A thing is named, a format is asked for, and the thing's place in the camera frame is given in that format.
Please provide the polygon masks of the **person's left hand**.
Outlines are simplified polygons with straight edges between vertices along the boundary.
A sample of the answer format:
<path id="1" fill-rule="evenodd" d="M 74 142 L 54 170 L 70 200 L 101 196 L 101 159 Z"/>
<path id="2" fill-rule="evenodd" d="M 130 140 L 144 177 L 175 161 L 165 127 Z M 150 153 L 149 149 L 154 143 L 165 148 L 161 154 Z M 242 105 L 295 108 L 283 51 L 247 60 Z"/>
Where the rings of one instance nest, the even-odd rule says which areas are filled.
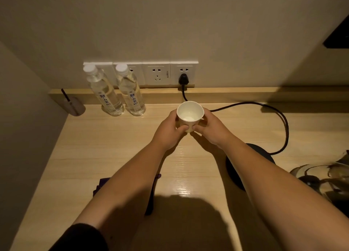
<path id="1" fill-rule="evenodd" d="M 172 110 L 160 123 L 155 131 L 151 143 L 164 152 L 176 146 L 181 137 L 186 134 L 176 134 L 177 110 Z"/>

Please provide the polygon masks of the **person's right hand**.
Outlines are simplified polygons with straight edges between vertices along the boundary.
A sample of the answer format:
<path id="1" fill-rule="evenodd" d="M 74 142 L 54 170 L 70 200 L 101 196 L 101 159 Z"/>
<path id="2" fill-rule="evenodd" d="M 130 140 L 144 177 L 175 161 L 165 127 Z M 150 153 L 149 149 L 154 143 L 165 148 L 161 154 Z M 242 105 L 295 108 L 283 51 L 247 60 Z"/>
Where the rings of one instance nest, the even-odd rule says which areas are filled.
<path id="1" fill-rule="evenodd" d="M 232 147 L 239 142 L 239 139 L 232 134 L 227 127 L 207 108 L 204 109 L 204 121 L 205 123 L 199 123 L 198 125 L 206 126 L 204 136 L 210 143 L 218 146 L 222 150 L 227 147 Z"/>

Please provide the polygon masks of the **white paper cup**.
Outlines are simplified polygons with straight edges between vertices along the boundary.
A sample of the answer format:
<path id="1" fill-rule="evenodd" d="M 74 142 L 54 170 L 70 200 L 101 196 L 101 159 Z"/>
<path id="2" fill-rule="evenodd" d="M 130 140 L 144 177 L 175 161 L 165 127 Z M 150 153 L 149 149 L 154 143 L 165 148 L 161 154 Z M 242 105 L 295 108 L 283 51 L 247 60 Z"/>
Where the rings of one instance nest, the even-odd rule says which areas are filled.
<path id="1" fill-rule="evenodd" d="M 204 109 L 197 102 L 185 101 L 178 106 L 176 113 L 179 119 L 179 125 L 187 125 L 188 129 L 186 132 L 191 133 L 193 131 L 192 127 L 197 125 L 203 118 Z"/>

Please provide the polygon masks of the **person's right forearm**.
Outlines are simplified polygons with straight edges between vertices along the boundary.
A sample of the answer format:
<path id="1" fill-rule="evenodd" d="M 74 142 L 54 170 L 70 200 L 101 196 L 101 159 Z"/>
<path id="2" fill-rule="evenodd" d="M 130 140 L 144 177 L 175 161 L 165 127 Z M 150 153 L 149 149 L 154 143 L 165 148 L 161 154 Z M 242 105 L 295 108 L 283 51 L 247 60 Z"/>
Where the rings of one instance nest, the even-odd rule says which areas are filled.
<path id="1" fill-rule="evenodd" d="M 228 134 L 217 142 L 287 251 L 349 251 L 349 219 L 306 184 Z"/>

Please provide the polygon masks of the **person's left forearm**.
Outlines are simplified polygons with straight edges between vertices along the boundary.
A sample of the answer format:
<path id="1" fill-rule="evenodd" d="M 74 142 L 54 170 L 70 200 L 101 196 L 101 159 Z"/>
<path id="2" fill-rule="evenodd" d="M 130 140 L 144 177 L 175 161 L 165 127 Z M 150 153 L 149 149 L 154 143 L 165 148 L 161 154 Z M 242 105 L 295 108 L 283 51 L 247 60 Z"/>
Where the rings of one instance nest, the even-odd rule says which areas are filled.
<path id="1" fill-rule="evenodd" d="M 155 176 L 178 145 L 151 140 L 96 193 L 74 221 L 97 229 L 109 250 L 126 251 L 142 223 Z"/>

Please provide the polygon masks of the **black power plug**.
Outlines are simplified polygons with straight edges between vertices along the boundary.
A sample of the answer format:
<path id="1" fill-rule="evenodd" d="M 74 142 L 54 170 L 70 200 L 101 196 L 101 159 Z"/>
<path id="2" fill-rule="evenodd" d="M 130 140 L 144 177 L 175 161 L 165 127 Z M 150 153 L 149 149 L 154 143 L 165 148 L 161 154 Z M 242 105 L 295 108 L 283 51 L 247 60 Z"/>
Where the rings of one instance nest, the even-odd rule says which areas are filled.
<path id="1" fill-rule="evenodd" d="M 187 85 L 189 84 L 189 78 L 186 73 L 182 73 L 178 79 L 178 83 L 180 85 L 180 89 L 182 92 L 185 91 Z"/>

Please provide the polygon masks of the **clear plastic water bottle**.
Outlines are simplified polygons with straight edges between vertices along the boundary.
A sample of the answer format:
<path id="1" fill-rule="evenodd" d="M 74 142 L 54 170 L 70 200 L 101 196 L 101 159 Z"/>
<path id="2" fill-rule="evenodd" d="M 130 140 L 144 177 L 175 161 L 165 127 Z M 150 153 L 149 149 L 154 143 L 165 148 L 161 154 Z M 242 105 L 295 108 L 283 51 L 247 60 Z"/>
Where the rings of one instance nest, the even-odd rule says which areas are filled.
<path id="1" fill-rule="evenodd" d="M 117 64 L 116 84 L 125 101 L 126 110 L 133 116 L 141 116 L 146 111 L 146 106 L 140 91 L 136 75 L 125 64 Z"/>
<path id="2" fill-rule="evenodd" d="M 94 64 L 85 64 L 83 71 L 90 89 L 102 104 L 103 110 L 111 116 L 123 114 L 124 106 L 105 72 Z"/>

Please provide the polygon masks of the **black round kettle base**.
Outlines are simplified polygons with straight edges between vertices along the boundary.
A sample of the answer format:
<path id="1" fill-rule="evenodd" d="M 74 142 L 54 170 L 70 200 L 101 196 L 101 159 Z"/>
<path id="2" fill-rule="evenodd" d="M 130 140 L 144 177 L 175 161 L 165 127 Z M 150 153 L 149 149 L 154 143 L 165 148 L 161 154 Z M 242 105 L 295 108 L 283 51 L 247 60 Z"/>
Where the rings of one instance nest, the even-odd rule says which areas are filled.
<path id="1" fill-rule="evenodd" d="M 264 150 L 263 148 L 255 145 L 255 144 L 251 144 L 251 143 L 246 143 L 250 148 L 252 148 L 255 152 L 257 152 L 258 154 L 260 154 L 261 156 L 263 156 L 265 159 L 267 159 L 268 161 L 272 162 L 273 164 L 275 164 L 274 159 L 272 158 L 271 154 L 268 153 L 266 150 Z M 237 173 L 237 171 L 234 169 L 232 163 L 230 162 L 228 156 L 226 156 L 225 158 L 225 167 L 227 170 L 227 173 L 230 177 L 230 179 L 232 180 L 232 182 L 242 191 L 245 191 L 245 188 L 243 186 L 243 183 Z"/>

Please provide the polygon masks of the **purple cloth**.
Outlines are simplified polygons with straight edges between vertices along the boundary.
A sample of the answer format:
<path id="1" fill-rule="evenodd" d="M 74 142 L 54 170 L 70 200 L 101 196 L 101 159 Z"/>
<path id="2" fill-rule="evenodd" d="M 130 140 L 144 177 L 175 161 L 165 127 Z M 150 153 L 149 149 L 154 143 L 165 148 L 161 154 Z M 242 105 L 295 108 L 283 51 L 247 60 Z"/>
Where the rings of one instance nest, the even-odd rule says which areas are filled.
<path id="1" fill-rule="evenodd" d="M 154 192 L 155 192 L 155 186 L 157 183 L 157 180 L 161 178 L 161 174 L 157 174 L 155 176 L 152 189 L 151 189 L 151 194 L 149 197 L 148 205 L 145 211 L 145 216 L 150 216 L 154 210 Z M 96 189 L 93 191 L 93 197 L 96 195 L 96 193 L 109 181 L 110 178 L 102 178 L 99 180 L 99 184 L 96 186 Z"/>

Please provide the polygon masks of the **grey round holder with stick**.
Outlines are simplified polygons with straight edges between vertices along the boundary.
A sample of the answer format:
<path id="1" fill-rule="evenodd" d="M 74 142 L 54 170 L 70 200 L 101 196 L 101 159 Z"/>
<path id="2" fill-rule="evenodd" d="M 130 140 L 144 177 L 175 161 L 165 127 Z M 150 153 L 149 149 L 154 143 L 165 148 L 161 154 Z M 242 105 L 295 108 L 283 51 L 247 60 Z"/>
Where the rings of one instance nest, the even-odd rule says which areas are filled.
<path id="1" fill-rule="evenodd" d="M 86 108 L 79 99 L 73 96 L 69 97 L 64 89 L 61 89 L 61 92 L 64 95 L 63 105 L 70 115 L 77 117 L 85 113 Z"/>

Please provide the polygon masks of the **crumpled clear plastic bag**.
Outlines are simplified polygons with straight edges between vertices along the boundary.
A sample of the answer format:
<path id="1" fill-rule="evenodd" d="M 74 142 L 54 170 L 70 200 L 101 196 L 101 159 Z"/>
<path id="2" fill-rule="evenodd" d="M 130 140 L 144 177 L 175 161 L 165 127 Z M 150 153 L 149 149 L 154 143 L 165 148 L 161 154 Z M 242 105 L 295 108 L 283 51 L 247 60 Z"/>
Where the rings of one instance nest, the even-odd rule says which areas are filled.
<path id="1" fill-rule="evenodd" d="M 335 161 L 306 164 L 290 171 L 349 218 L 349 150 Z"/>

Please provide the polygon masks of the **black sleeve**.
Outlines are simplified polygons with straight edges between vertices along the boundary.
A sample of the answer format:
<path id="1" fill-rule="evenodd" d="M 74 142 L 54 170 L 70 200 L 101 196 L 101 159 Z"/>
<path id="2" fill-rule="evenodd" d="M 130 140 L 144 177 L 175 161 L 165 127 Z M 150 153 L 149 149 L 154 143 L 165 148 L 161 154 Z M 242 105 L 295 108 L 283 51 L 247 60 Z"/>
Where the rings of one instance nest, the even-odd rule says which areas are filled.
<path id="1" fill-rule="evenodd" d="M 70 226 L 49 251 L 109 251 L 109 248 L 98 229 L 77 223 Z"/>

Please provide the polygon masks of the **white wall socket panel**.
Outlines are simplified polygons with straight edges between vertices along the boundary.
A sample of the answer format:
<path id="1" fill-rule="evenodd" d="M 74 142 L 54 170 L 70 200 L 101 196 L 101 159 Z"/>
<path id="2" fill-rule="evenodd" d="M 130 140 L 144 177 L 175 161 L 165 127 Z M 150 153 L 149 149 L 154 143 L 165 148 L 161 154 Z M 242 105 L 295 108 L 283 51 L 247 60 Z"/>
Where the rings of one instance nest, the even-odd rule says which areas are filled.
<path id="1" fill-rule="evenodd" d="M 143 88 L 146 84 L 145 81 L 145 77 L 143 74 L 143 70 L 142 70 L 142 62 L 113 62 L 112 63 L 114 65 L 114 69 L 115 69 L 115 76 L 116 76 L 116 85 L 118 86 L 118 79 L 119 77 L 121 77 L 121 75 L 118 74 L 118 72 L 116 71 L 116 65 L 118 64 L 127 64 L 130 71 L 136 76 L 138 84 L 141 88 Z"/>
<path id="2" fill-rule="evenodd" d="M 195 86 L 195 71 L 198 65 L 198 61 L 171 61 L 170 73 L 171 73 L 171 85 L 179 85 L 179 77 L 182 74 L 186 74 L 189 79 L 189 87 Z"/>
<path id="3" fill-rule="evenodd" d="M 170 62 L 143 62 L 142 70 L 146 86 L 168 87 L 171 85 Z"/>

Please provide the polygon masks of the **white wall switch panel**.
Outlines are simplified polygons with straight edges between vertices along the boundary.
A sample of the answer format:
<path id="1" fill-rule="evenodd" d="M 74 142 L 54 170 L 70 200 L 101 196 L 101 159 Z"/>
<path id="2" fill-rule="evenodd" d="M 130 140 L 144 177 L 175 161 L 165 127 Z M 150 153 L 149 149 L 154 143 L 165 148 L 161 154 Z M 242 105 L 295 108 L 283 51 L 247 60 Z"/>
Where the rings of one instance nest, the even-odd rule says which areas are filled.
<path id="1" fill-rule="evenodd" d="M 113 62 L 84 62 L 83 65 L 95 65 L 98 69 L 102 69 L 105 75 L 107 76 L 110 83 L 115 89 L 118 89 L 117 80 L 116 80 L 116 70 Z"/>

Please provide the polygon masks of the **black wall-mounted screen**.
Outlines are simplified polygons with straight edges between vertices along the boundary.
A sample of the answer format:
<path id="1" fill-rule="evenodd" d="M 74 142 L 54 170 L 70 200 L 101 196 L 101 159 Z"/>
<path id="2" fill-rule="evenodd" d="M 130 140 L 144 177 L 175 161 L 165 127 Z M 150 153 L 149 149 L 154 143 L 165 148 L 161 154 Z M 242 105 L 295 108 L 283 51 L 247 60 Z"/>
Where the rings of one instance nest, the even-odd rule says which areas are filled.
<path id="1" fill-rule="evenodd" d="M 323 42 L 327 49 L 349 49 L 349 21 L 343 21 Z"/>

